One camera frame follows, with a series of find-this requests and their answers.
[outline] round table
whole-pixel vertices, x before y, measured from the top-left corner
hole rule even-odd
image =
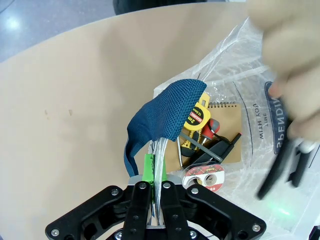
[[[127,125],[153,89],[198,63],[243,3],[184,4],[97,21],[0,64],[0,235],[45,227],[109,185],[125,188]],[[141,151],[136,157],[143,167]]]

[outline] human hand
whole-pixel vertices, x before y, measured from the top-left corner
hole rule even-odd
[[[277,79],[269,89],[293,119],[290,138],[320,142],[320,0],[247,0],[263,30],[262,58]]]

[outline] tape roll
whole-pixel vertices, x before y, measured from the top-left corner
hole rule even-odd
[[[212,192],[220,190],[224,182],[225,169],[219,164],[193,167],[186,172],[182,180],[184,188],[198,183]]]

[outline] blue mesh cloth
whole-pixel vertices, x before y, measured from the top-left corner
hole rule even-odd
[[[124,148],[124,165],[130,177],[139,174],[134,156],[147,142],[177,139],[206,86],[196,79],[173,82],[134,115],[127,127],[128,140]]]

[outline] green tape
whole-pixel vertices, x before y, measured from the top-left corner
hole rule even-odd
[[[162,182],[167,181],[167,172],[166,172],[166,159],[163,157],[163,168],[162,168]]]
[[[148,182],[152,187],[154,187],[154,184],[155,184],[154,171],[155,171],[155,155],[145,154],[142,181]]]

